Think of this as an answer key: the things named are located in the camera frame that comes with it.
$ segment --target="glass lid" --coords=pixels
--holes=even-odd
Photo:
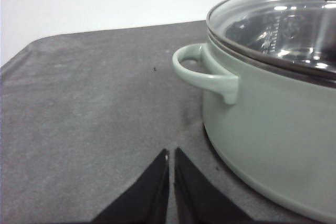
[[[227,0],[207,24],[217,42],[240,54],[336,80],[336,0]]]

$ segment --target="pot handle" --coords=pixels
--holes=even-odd
[[[173,69],[178,77],[186,83],[220,94],[226,104],[235,104],[238,93],[238,76],[223,67],[223,74],[207,74],[186,69],[181,65],[181,62],[185,60],[195,60],[200,65],[202,58],[208,54],[206,44],[193,44],[182,47],[173,55]]]

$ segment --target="mint green pot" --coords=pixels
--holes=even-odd
[[[211,143],[264,196],[336,223],[336,89],[268,71],[233,53],[209,37],[173,55],[176,74],[204,90]],[[184,68],[184,60],[197,61],[208,73]]]

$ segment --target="lid rim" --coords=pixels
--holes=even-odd
[[[246,56],[244,54],[241,54],[234,49],[231,49],[229,47],[226,47],[221,42],[218,41],[217,37],[215,37],[210,30],[208,30],[208,38],[211,43],[213,43],[215,46],[217,46],[219,49],[225,51],[226,53],[230,54],[231,56],[235,57],[238,60],[241,60],[251,66],[279,74],[281,76],[285,76],[291,79],[308,82],[312,84],[316,84],[323,87],[328,88],[334,88],[336,89],[336,80],[323,78],[320,76],[310,75],[306,74],[304,72],[297,72],[290,69],[282,68],[279,65],[271,65],[268,62],[259,61],[255,58]]]
[[[327,72],[327,71],[323,71],[323,70],[320,70],[320,69],[317,69],[311,66],[300,64],[298,62],[291,62],[287,60],[282,60],[282,59],[266,56],[262,52],[255,51],[253,49],[240,45],[228,38],[225,38],[224,36],[217,35],[215,30],[210,25],[210,15],[212,14],[214,10],[217,9],[217,7],[221,6],[222,4],[228,1],[230,0],[224,0],[218,3],[217,5],[215,5],[214,7],[212,7],[206,16],[206,25],[207,25],[208,31],[213,37],[215,37],[217,42],[221,43],[224,47],[227,47],[231,49],[232,51],[235,51],[253,60],[263,62],[270,66],[278,67],[280,69],[285,69],[285,70],[292,71],[292,72],[294,71],[297,73],[307,74],[312,77],[318,77],[322,79],[336,81],[335,72]]]

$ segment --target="cookware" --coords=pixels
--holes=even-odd
[[[176,51],[173,68],[204,90],[216,151],[266,197],[335,223],[336,0],[226,0],[207,26],[207,42]]]

